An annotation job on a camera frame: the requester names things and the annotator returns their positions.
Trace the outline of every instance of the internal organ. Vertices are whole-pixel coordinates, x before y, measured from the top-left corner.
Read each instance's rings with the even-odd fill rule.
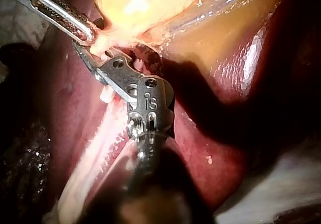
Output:
[[[99,55],[101,45],[134,45],[142,40],[143,32],[176,16],[196,1],[198,0],[95,0],[108,29],[99,34],[92,52]]]
[[[91,0],[68,1],[89,17],[98,17],[94,5],[88,5]],[[208,18],[162,45],[163,64],[146,62],[150,72],[164,76],[176,91],[176,141],[195,185],[212,210],[237,188],[246,169],[243,147],[251,143],[252,131],[247,100],[255,93],[256,80],[266,63],[264,54],[275,36],[281,14],[274,11],[279,1],[238,0],[232,8],[227,6],[228,14]],[[101,84],[90,75],[71,44],[56,42],[68,40],[50,29],[42,45],[47,64],[41,72],[46,77],[41,98],[50,100],[44,106],[55,146],[50,173],[55,180],[50,181],[52,205],[70,176],[77,169],[81,171],[75,166],[80,160],[86,161],[85,150],[91,147],[91,140],[100,134],[100,144],[107,144],[102,137],[105,130],[98,126],[111,119],[108,114],[116,119],[125,106],[101,102]],[[124,127],[115,135],[123,138]]]

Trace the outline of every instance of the hole in metal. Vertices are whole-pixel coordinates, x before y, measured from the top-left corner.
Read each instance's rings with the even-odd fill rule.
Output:
[[[127,88],[127,92],[131,96],[137,96],[137,84],[131,84]]]
[[[105,51],[105,55],[106,55],[107,57],[110,57],[110,58],[113,58],[113,57],[114,57],[114,54],[112,54],[112,52],[111,52],[110,50],[106,50],[106,51]]]

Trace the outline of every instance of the screw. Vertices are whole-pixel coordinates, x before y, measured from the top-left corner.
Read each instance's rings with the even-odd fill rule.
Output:
[[[112,64],[114,68],[121,68],[124,65],[124,62],[122,60],[116,60]]]
[[[157,81],[155,78],[149,78],[145,81],[145,85],[148,87],[148,88],[153,88],[153,87],[156,87],[157,86]]]

